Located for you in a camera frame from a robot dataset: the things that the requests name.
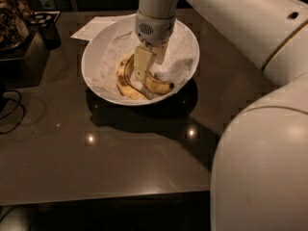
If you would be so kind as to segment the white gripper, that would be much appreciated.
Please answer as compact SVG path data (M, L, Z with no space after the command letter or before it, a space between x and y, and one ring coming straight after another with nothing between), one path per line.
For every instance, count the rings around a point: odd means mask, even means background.
M161 19L143 15L141 12L136 13L135 32L138 39L153 46L152 51L144 45L135 48L134 75L138 80L145 79L148 69L154 62L156 64L164 62L167 51L166 42L172 35L174 23L174 16Z

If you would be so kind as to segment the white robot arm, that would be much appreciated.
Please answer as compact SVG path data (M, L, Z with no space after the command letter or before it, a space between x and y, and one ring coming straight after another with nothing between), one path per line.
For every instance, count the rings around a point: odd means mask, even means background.
M210 180L211 231L308 231L307 6L299 0L186 0L214 30L201 45L226 77ZM160 45L177 0L140 0L141 39Z

